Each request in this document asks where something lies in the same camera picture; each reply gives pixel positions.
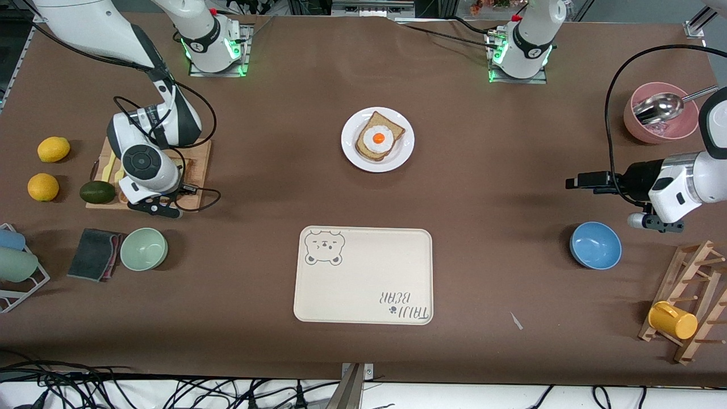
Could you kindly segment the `pink bowl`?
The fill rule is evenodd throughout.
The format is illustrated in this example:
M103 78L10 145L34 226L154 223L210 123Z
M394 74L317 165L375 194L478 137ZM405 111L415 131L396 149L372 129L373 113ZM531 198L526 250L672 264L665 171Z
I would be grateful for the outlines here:
M659 93L673 93L685 97L681 88L664 82L650 82L641 85L630 96L624 109L624 122L631 136L644 143L661 144L689 137L699 129L699 107L695 101L685 104L682 113L665 123L644 126L634 116L633 108L647 98Z

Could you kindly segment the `dark green avocado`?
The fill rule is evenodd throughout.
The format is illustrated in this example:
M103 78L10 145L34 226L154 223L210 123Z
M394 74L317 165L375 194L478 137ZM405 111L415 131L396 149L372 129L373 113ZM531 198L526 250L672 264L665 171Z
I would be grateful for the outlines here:
M89 181L80 188L80 198L86 203L103 205L115 197L115 187L106 181Z

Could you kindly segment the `light green bowl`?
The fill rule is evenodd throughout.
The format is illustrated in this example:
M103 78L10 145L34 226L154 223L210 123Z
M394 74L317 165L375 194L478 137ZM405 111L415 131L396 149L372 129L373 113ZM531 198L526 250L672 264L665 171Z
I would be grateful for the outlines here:
M120 246L120 260L124 266L136 272L148 271L160 266L166 259L168 244L160 231L140 228L132 231Z

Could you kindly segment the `aluminium frame profile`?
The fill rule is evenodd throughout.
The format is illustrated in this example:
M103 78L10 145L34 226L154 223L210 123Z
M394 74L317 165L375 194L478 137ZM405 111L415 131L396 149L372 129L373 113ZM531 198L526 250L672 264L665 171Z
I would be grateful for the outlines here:
M727 0L700 0L700 2L704 7L683 24L685 35L689 39L703 38L704 28L716 16L722 16L727 20Z

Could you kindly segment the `toy fried egg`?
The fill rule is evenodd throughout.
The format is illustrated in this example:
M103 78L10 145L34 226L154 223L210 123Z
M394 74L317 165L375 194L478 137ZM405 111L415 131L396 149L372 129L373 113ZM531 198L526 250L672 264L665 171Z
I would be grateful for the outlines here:
M385 125L368 127L362 134L363 147L375 155L383 155L392 150L395 137L392 129Z

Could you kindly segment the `wooden cutting board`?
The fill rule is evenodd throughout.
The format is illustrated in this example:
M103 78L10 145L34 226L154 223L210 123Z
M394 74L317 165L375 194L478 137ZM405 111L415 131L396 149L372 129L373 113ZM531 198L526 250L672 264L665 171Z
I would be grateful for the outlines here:
M192 160L195 160L195 170L193 171L193 176L189 180L184 180L186 184L204 187L205 179L207 178L208 159L210 158L211 147L212 142L208 141L205 144L200 145L200 147L182 150L182 155L184 155L185 158L191 158ZM99 166L94 175L91 177L93 181L101 180L102 169L104 168L104 166L106 166L111 151L112 149L110 143L105 141L101 149L101 154L99 155ZM119 169L119 165L120 160L117 158L116 165L114 166L114 171L112 171L113 173L115 173L115 171ZM114 200L112 200L112 202L98 205L86 203L85 207L99 210L127 211L129 210L127 205L119 202L119 191L120 188L116 189L116 197ZM202 205L202 194L202 192L198 192L195 195L181 196L178 199L178 203L185 208L197 208Z

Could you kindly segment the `blue bowl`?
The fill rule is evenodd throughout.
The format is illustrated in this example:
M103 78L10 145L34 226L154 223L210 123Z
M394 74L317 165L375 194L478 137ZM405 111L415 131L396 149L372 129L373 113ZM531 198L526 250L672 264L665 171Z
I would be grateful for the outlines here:
M598 221L578 225L569 239L570 253L585 268L604 271L621 261L621 240L609 226Z

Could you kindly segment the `wooden cup rack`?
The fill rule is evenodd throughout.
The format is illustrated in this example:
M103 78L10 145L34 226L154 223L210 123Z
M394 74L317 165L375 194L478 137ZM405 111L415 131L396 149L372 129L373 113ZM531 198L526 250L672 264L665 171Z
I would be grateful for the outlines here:
M727 254L722 254L717 244L709 240L679 246L650 308L659 301L688 311L699 321L692 337L679 340L649 326L646 314L639 339L652 341L664 337L672 342L677 347L674 362L688 365L694 361L699 347L727 344Z

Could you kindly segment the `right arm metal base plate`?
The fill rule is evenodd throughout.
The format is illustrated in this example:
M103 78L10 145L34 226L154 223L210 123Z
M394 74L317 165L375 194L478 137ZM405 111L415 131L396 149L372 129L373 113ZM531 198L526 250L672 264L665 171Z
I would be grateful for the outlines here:
M235 47L232 49L239 57L231 66L216 73L207 73L198 69L189 60L189 76L190 77L219 77L219 78L241 78L246 77L249 70L249 60L252 50L252 38L254 36L254 25L244 24L239 29L239 39L236 41Z

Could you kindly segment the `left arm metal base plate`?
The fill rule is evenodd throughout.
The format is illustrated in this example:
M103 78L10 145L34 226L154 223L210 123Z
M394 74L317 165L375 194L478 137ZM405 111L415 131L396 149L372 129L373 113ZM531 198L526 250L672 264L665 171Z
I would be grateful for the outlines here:
M520 85L546 85L547 73L545 72L545 64L548 62L548 54L546 54L542 66L534 77L517 78L505 72L500 63L511 47L506 39L506 32L499 30L500 28L503 28L503 26L498 26L498 29L488 30L483 34L485 44L495 46L487 51L489 83L502 82Z

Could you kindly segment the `light blue cup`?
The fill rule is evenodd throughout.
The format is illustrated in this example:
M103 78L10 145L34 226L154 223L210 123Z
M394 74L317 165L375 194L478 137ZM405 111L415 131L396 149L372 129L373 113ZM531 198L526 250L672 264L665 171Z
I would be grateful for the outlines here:
M16 231L0 228L0 248L15 249L24 251L26 238Z

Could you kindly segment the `white round plate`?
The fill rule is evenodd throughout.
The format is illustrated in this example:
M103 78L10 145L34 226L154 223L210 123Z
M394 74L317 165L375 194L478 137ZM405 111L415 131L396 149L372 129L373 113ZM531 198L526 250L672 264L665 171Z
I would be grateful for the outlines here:
M355 139L374 112L383 114L384 117L391 119L393 123L404 129L402 139L393 145L392 153L382 161L364 158L355 150ZM410 122L397 111L383 107L366 108L353 114L345 123L341 133L341 145L347 159L357 168L369 173L387 173L399 168L410 158L415 147L415 133Z

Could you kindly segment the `yellow lemon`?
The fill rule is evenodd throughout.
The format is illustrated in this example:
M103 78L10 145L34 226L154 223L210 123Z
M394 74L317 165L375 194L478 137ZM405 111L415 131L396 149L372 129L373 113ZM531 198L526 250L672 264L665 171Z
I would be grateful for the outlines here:
M29 196L37 202L51 202L60 192L60 184L52 174L38 173L27 183Z
M64 160L64 158L70 154L70 151L71 145L66 138L52 136L39 143L37 155L39 160L44 163L56 163Z

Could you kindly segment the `metal table edge bracket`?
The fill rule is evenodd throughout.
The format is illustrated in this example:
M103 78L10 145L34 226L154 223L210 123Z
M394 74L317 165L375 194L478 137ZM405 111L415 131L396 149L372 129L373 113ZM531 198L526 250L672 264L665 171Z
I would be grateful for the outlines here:
M336 409L360 409L364 383L374 378L374 364L345 363L342 372L342 381L336 390L340 391Z

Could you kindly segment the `colourful artificial flowers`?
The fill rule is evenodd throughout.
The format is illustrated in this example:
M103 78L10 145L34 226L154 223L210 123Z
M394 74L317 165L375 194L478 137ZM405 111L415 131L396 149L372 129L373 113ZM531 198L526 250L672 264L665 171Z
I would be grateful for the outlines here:
M483 13L509 11L517 5L518 0L471 0L470 15L478 16Z

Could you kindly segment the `metal scoop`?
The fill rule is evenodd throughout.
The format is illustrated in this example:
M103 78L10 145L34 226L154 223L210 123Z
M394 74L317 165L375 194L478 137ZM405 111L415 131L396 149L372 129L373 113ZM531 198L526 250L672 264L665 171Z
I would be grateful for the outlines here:
M633 113L639 123L644 126L667 122L682 114L686 103L710 95L718 90L719 86L709 86L704 90L699 90L683 97L675 95L674 93L659 93L636 104L633 108Z

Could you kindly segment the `pale green cup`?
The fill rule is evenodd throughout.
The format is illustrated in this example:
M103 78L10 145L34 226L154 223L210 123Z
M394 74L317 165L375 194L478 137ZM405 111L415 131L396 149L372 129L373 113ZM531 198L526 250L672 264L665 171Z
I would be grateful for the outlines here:
M39 260L32 253L0 248L0 280L23 282L34 274L38 266Z

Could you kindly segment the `cream bear print tray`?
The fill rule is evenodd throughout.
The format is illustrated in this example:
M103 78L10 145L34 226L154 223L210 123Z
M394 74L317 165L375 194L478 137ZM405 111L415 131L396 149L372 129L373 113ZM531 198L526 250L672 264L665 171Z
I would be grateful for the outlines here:
M433 238L413 228L307 226L293 312L304 323L430 323Z

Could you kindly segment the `yellow cup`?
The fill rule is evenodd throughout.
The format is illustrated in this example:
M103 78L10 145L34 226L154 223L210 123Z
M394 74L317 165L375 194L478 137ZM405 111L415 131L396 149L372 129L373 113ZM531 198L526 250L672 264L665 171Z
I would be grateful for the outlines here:
M699 325L695 315L667 301L659 301L652 305L647 313L647 323L657 331L665 332L679 340L692 337Z

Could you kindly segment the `dark grey folded cloth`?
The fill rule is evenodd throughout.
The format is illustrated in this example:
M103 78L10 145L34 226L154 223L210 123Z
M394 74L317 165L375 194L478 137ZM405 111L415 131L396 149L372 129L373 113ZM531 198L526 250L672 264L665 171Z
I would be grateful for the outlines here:
M111 279L123 239L123 233L85 228L66 275L93 282Z

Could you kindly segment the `grey metal frame box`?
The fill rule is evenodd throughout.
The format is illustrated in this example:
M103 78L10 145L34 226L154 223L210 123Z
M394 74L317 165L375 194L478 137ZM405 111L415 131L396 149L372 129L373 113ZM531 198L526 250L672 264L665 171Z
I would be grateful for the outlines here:
M384 16L415 18L413 0L331 0L331 16Z

